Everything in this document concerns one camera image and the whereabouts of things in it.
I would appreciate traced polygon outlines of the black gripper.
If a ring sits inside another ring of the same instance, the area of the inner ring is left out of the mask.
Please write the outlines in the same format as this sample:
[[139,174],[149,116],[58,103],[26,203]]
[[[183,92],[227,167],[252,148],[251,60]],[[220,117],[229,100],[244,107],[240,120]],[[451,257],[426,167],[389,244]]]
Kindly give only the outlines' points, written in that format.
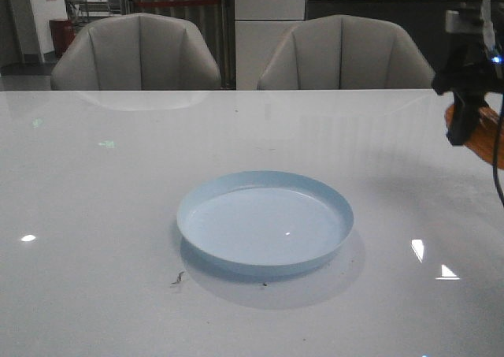
[[467,142],[487,107],[485,93],[503,93],[503,52],[483,43],[467,43],[450,50],[445,67],[435,73],[432,88],[441,95],[452,91],[447,109],[447,138],[453,146]]

